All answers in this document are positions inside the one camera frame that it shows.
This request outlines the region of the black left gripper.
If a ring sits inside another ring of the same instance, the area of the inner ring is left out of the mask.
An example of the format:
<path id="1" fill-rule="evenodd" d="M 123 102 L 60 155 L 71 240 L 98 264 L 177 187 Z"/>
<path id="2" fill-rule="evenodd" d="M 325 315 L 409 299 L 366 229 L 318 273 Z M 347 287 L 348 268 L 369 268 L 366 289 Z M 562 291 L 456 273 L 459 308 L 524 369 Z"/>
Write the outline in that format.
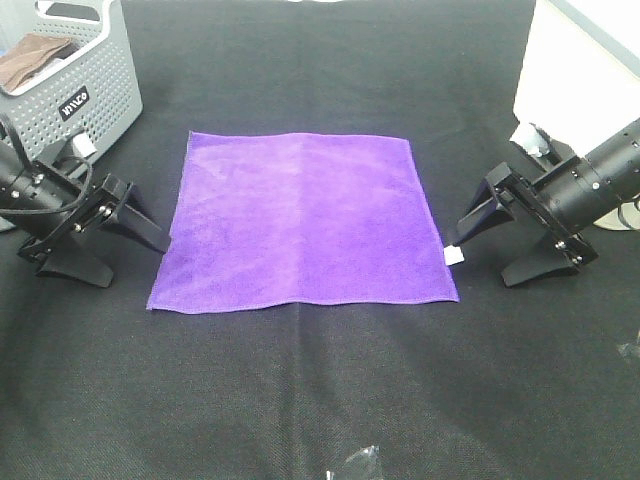
<path id="1" fill-rule="evenodd" d="M 77 280 L 107 288 L 113 270 L 76 239 L 89 227 L 133 240 L 158 253 L 166 252 L 166 231 L 143 206 L 139 189 L 108 174 L 98 186 L 84 185 L 67 204 L 19 210 L 17 226 L 30 237 L 18 250 L 27 261 L 44 261 L 38 277 Z"/>

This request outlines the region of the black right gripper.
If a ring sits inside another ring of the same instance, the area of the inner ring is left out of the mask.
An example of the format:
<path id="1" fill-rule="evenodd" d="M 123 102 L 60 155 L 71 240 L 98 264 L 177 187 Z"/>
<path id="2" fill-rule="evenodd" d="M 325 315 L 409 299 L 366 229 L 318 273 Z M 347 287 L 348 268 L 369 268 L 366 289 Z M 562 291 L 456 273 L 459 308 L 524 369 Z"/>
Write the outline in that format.
<path id="1" fill-rule="evenodd" d="M 579 272 L 575 264 L 588 264 L 598 258 L 591 244 L 580 233 L 571 233 L 568 225 L 543 202 L 541 193 L 506 163 L 485 176 L 467 212 L 457 221 L 451 244 L 462 245 L 486 230 L 513 221 L 513 204 L 536 220 L 545 235 L 501 272 L 506 287 L 575 275 Z"/>

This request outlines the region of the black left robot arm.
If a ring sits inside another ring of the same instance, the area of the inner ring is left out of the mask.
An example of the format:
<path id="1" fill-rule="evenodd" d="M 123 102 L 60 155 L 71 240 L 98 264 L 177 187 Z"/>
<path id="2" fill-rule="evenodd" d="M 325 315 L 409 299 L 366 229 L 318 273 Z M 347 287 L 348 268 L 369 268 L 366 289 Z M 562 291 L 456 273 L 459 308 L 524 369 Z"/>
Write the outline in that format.
<path id="1" fill-rule="evenodd" d="M 32 161 L 1 145 L 1 217 L 29 238 L 18 255 L 37 265 L 41 277 L 60 277 L 101 288 L 113 271 L 86 249 L 94 229 L 129 238 L 165 253 L 171 239 L 151 218 L 139 189 L 108 173 L 92 180 L 91 164 L 56 141 Z"/>

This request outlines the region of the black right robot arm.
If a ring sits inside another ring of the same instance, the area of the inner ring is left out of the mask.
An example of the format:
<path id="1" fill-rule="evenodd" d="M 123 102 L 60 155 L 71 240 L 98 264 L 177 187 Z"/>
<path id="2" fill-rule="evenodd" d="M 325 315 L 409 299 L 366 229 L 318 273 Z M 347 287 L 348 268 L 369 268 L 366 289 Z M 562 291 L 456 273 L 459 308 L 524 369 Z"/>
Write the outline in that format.
<path id="1" fill-rule="evenodd" d="M 577 274 L 598 257 L 581 232 L 612 210 L 639 200 L 638 120 L 584 156 L 562 158 L 554 147 L 550 154 L 551 168 L 534 181 L 505 162 L 489 171 L 450 237 L 452 245 L 460 246 L 512 221 L 512 205 L 520 205 L 545 234 L 501 272 L 507 287 Z"/>

